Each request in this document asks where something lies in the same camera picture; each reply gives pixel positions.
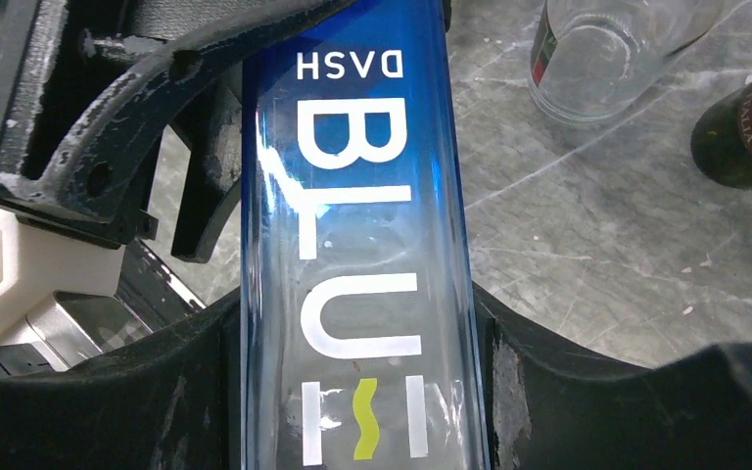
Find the bottle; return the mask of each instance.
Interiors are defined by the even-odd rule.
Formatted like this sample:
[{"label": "bottle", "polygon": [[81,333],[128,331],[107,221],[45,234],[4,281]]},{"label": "bottle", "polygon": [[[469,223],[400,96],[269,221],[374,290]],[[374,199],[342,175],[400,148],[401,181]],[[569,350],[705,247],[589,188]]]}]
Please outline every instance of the bottle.
[{"label": "bottle", "polygon": [[236,469],[492,468],[442,3],[244,64]]},{"label": "bottle", "polygon": [[693,129],[690,150],[707,177],[752,188],[752,82],[705,112]]}]

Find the table surface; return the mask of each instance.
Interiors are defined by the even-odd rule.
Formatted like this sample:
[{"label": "table surface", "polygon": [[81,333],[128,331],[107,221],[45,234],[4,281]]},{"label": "table surface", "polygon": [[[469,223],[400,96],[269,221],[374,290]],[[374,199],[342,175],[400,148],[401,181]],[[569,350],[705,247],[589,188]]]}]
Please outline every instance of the table surface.
[{"label": "table surface", "polygon": [[[689,152],[705,109],[752,75],[752,0],[616,121],[572,129],[527,89],[543,0],[455,0],[447,42],[474,279],[588,348],[659,365],[752,341],[752,191],[705,178]],[[234,214],[208,265],[170,258],[188,152],[164,139],[152,244],[204,301],[238,285]]]}]

